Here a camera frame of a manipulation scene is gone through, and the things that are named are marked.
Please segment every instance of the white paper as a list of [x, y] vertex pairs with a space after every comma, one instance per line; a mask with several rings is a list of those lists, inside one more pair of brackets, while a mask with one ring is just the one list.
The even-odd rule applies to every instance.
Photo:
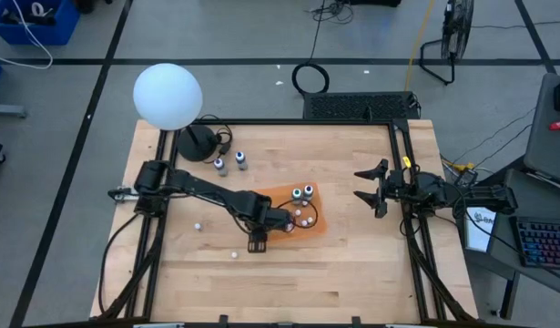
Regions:
[[[492, 227], [494, 226], [494, 220], [496, 218], [496, 213], [488, 210], [487, 208], [468, 208], [468, 213], [472, 220], [476, 222], [480, 228], [485, 231], [492, 233]], [[485, 232], [480, 231], [475, 225], [473, 225], [471, 220], [467, 220], [466, 224], [466, 242], [465, 248], [472, 251], [483, 251], [486, 252], [488, 249], [488, 241], [490, 241], [490, 236]]]

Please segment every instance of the black keyboard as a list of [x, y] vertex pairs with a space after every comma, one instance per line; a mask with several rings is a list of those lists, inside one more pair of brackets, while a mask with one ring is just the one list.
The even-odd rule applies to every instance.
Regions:
[[361, 92], [307, 94], [304, 118], [417, 119], [412, 92]]
[[526, 267], [560, 269], [560, 219], [511, 217], [516, 246]]

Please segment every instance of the white sphere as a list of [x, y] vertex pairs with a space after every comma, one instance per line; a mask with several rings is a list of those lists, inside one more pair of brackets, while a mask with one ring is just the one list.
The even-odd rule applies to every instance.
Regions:
[[203, 106], [203, 94], [197, 79], [183, 67], [157, 64], [137, 77], [134, 105], [151, 125], [176, 130], [197, 118]]

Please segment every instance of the spherical lamp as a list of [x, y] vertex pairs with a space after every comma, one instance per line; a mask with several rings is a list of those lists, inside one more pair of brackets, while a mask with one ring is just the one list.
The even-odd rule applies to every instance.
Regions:
[[145, 69], [134, 85], [134, 105], [140, 116], [157, 128], [185, 128], [177, 143], [183, 158], [201, 161], [215, 151], [213, 131], [190, 126], [203, 106], [203, 94], [197, 79], [183, 67], [158, 64]]

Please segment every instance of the gray floor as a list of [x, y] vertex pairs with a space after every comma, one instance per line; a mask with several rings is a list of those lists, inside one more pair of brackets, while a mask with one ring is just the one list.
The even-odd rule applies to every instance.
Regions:
[[[318, 0], [136, 0], [116, 58], [287, 58], [306, 57], [315, 23], [303, 10]], [[52, 48], [55, 58], [104, 58], [124, 0], [97, 2], [82, 15], [71, 42]], [[444, 1], [437, 0], [423, 41], [439, 37]], [[560, 19], [560, 0], [525, 0], [535, 22]], [[403, 0], [396, 9], [358, 6], [346, 26], [323, 24], [317, 57], [407, 58], [427, 7]], [[478, 0], [474, 24], [520, 25], [514, 1]], [[552, 58], [560, 59], [560, 25], [537, 27]], [[427, 56], [439, 57], [437, 49]], [[29, 46], [0, 39], [0, 55], [43, 57]], [[525, 29], [475, 29], [465, 57], [537, 59]], [[132, 86], [143, 66], [112, 66], [93, 117], [51, 251], [25, 324], [85, 320], [97, 284], [101, 253], [114, 205], [106, 191], [119, 184], [137, 119]], [[0, 103], [26, 106], [26, 119], [0, 118], [0, 142], [8, 161], [0, 169], [0, 327], [7, 326], [35, 255], [69, 154], [100, 67], [54, 66], [35, 71], [5, 66]], [[298, 118], [303, 101], [290, 83], [293, 66], [191, 66], [205, 95], [204, 113], [224, 118]], [[396, 91], [405, 66], [326, 66], [331, 91]], [[444, 67], [435, 67], [449, 73]], [[502, 125], [535, 105], [545, 68], [458, 67], [457, 82], [444, 87], [415, 67], [411, 90], [432, 119], [441, 152], [455, 159]], [[302, 70], [301, 83], [315, 88], [321, 78]], [[531, 120], [501, 132], [463, 160], [478, 162]], [[500, 169], [524, 152], [523, 134], [484, 163]], [[522, 279], [510, 322], [491, 316], [500, 306], [505, 281], [469, 267], [481, 318], [493, 323], [560, 326], [560, 295]]]

